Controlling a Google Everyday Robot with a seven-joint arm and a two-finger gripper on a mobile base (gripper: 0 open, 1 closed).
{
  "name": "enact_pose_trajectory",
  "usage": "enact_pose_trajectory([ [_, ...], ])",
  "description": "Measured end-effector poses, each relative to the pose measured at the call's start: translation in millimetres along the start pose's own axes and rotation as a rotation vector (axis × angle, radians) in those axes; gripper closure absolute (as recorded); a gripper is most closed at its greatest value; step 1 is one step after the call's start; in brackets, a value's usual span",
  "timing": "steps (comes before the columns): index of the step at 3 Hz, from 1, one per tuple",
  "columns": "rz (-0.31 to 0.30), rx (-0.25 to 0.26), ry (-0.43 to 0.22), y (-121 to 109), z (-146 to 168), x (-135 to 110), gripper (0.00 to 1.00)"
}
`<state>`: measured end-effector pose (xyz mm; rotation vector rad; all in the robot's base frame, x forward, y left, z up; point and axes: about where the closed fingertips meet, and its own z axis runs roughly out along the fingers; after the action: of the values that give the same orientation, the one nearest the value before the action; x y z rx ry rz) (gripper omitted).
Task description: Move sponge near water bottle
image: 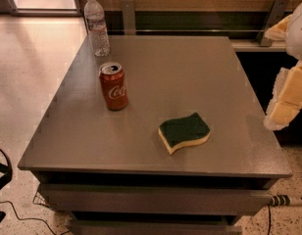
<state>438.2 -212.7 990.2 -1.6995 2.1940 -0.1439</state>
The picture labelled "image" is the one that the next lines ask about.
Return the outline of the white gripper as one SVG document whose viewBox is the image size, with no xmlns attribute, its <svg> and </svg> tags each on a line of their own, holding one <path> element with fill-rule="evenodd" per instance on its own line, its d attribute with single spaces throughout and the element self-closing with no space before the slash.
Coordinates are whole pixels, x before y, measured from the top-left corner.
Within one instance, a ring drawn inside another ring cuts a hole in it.
<svg viewBox="0 0 302 235">
<path fill-rule="evenodd" d="M 266 109 L 264 126 L 269 130 L 281 130 L 288 127 L 302 110 L 302 2 L 292 16 L 269 27 L 265 37 L 274 41 L 285 39 L 287 54 L 300 60 L 290 70 L 280 69 L 273 98 Z"/>
</svg>

